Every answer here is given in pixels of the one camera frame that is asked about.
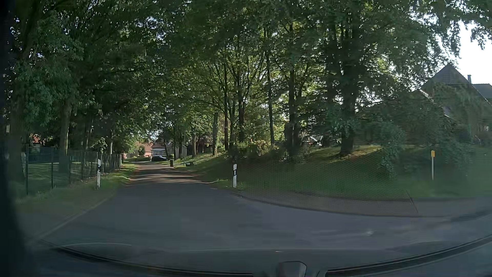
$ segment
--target road curb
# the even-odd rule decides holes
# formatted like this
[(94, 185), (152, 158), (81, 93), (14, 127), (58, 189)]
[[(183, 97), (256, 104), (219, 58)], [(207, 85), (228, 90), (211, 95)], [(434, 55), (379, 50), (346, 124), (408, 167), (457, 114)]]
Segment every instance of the road curb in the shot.
[(241, 195), (239, 193), (230, 193), (234, 197), (238, 198), (243, 198), (249, 201), (253, 202), (259, 202), (263, 204), (269, 204), (269, 205), (274, 205), (274, 206), (279, 206), (279, 207), (286, 207), (286, 208), (296, 208), (296, 209), (303, 209), (303, 210), (312, 210), (312, 211), (321, 211), (321, 212), (329, 212), (329, 213), (338, 213), (338, 214), (351, 214), (351, 215), (362, 215), (362, 216), (377, 216), (377, 217), (405, 217), (405, 218), (447, 218), (446, 216), (422, 216), (419, 214), (416, 215), (402, 215), (402, 214), (374, 214), (374, 213), (362, 213), (362, 212), (343, 212), (343, 211), (333, 211), (333, 210), (328, 210), (328, 209), (318, 209), (318, 208), (307, 208), (307, 207), (299, 207), (299, 206), (294, 206), (294, 205), (289, 205), (289, 204), (284, 204), (284, 203), (273, 203), (261, 199), (256, 199), (253, 197), (248, 197)]

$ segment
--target windshield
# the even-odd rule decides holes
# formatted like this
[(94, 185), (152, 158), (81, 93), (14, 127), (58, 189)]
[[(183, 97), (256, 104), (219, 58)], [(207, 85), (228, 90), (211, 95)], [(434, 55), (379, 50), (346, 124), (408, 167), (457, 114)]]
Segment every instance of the windshield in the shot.
[(328, 269), (491, 234), (488, 2), (12, 3), (2, 156), (33, 253)]

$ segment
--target grass verge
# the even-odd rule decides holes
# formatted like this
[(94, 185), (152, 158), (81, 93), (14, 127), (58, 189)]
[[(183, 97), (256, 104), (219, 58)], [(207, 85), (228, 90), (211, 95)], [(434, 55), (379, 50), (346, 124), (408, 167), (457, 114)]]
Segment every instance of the grass verge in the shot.
[(125, 162), (144, 162), (144, 161), (150, 161), (150, 157), (132, 157), (132, 158), (127, 158), (124, 161)]
[[(311, 152), (304, 163), (276, 161), (240, 161), (237, 179), (239, 190), (261, 193), (264, 190), (297, 192), (308, 195), (362, 200), (406, 199), (411, 197), (475, 197), (492, 195), (492, 149), (477, 147), (470, 166), (463, 172), (441, 165), (431, 180), (430, 158), (411, 173), (389, 175), (381, 166), (379, 146), (361, 145), (354, 153), (338, 158), (338, 147)], [(416, 155), (409, 147), (405, 155)], [(189, 161), (192, 167), (176, 163), (175, 167), (200, 174), (212, 186), (232, 189), (232, 164), (224, 155), (200, 155)]]
[(17, 198), (15, 204), (18, 211), (53, 209), (53, 207), (55, 210), (60, 210), (56, 208), (57, 206), (64, 207), (64, 209), (83, 207), (113, 194), (117, 188), (130, 180), (135, 171), (136, 165), (124, 163), (121, 170), (101, 176), (101, 189), (99, 190), (94, 189), (96, 179), (91, 178), (88, 181), (78, 181), (65, 187)]

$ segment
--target car hood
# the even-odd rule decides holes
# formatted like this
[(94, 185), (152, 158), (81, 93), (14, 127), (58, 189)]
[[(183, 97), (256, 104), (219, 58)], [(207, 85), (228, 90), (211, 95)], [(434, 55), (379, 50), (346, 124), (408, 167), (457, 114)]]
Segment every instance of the car hood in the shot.
[(275, 271), (280, 262), (302, 261), (308, 269), (354, 267), (401, 259), (422, 251), (455, 246), (455, 242), (429, 242), (384, 250), (347, 249), (197, 249), (167, 251), (124, 243), (79, 243), (51, 250), (96, 261), (146, 267), (166, 267), (208, 272)]

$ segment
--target grassy embankment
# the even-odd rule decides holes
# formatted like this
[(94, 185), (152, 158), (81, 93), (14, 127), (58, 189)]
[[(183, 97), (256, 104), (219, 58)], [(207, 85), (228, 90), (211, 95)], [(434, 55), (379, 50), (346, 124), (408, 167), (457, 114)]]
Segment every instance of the grassy embankment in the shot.
[[(431, 180), (430, 157), (420, 159), (412, 172), (397, 170), (390, 176), (380, 166), (380, 147), (361, 145), (354, 153), (340, 159), (338, 147), (313, 151), (305, 163), (286, 164), (275, 161), (242, 161), (238, 165), (238, 188), (242, 190), (295, 191), (319, 196), (353, 199), (400, 199), (412, 197), (474, 197), (492, 195), (492, 149), (476, 148), (472, 163), (458, 172), (436, 162), (435, 180)], [(423, 149), (409, 147), (402, 153), (402, 163), (408, 157), (423, 156)], [(217, 181), (213, 185), (232, 189), (232, 165), (225, 156), (199, 155), (194, 166), (176, 168), (199, 173), (203, 181)]]

